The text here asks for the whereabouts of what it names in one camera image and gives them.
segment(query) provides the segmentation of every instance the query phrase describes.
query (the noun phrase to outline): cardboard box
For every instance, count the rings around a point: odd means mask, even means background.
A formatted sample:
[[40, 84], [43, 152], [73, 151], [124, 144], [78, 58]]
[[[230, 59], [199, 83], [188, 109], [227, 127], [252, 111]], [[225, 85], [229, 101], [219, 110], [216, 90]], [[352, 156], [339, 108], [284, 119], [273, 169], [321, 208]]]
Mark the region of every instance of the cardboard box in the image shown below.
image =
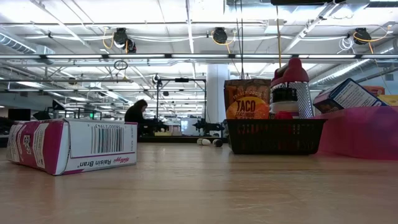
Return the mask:
[[378, 98], [390, 106], [398, 106], [398, 95], [379, 95]]
[[374, 96], [384, 95], [386, 94], [386, 90], [383, 86], [363, 86], [365, 90], [372, 93]]
[[137, 162], [137, 124], [80, 119], [29, 121], [12, 126], [7, 159], [52, 175]]
[[386, 104], [360, 84], [348, 78], [315, 97], [313, 105], [321, 113], [362, 106], [386, 106]]

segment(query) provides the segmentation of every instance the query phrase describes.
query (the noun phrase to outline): white pillar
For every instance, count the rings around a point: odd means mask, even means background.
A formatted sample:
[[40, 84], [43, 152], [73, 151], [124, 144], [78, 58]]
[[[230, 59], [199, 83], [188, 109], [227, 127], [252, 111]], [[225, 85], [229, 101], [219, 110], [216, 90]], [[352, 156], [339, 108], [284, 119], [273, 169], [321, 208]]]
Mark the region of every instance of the white pillar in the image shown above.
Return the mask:
[[224, 104], [224, 81], [229, 80], [227, 64], [207, 65], [206, 122], [220, 123], [226, 119]]

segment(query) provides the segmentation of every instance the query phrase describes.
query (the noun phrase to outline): table surface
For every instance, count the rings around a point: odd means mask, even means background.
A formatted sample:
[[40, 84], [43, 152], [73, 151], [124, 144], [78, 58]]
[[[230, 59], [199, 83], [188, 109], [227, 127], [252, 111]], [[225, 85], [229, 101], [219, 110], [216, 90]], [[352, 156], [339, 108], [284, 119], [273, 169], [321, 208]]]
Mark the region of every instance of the table surface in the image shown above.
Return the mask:
[[398, 162], [139, 144], [136, 166], [53, 177], [0, 149], [1, 223], [397, 223]]

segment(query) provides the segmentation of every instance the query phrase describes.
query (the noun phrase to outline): taco chips bag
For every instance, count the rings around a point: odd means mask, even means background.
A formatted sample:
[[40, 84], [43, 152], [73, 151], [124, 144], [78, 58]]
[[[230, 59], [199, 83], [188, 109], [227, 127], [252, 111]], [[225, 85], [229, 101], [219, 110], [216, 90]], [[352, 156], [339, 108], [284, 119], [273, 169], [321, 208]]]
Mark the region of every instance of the taco chips bag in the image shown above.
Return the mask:
[[226, 80], [226, 119], [268, 119], [271, 80]]

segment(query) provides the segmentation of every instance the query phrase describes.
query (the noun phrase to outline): red container lid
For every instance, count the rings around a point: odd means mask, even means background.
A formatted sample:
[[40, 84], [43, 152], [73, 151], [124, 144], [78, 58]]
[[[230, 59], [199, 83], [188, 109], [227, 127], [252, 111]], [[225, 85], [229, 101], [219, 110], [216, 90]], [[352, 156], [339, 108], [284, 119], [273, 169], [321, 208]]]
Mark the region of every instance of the red container lid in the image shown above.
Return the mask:
[[299, 58], [292, 58], [289, 62], [275, 70], [274, 78], [271, 80], [271, 87], [285, 82], [309, 82], [307, 72], [302, 67]]

